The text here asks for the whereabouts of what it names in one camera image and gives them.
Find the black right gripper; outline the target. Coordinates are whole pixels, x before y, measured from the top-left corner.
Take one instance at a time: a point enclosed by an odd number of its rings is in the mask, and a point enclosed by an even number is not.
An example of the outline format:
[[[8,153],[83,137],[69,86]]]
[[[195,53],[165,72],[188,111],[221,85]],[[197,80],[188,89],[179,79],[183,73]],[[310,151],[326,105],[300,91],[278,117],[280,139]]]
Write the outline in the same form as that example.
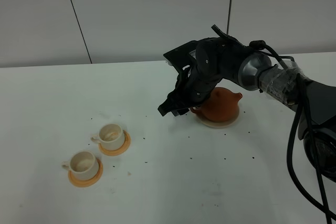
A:
[[[222,80],[238,83],[238,72],[248,58],[248,47],[235,38],[211,37],[197,40],[191,55],[196,59],[192,67],[185,66],[178,73],[175,88],[158,107],[162,116],[171,112],[174,116],[185,115],[202,105],[210,92]]]

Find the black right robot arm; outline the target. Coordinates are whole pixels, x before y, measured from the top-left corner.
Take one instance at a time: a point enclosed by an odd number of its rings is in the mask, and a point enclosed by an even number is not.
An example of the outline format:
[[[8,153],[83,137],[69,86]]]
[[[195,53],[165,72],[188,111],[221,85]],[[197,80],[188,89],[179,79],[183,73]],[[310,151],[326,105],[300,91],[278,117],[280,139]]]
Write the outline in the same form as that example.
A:
[[[305,77],[292,57],[279,56],[262,40],[248,46],[229,35],[192,40],[164,57],[178,76],[158,108],[162,115],[204,105],[223,79],[265,92],[298,114],[295,130],[309,162],[335,180],[335,87]]]

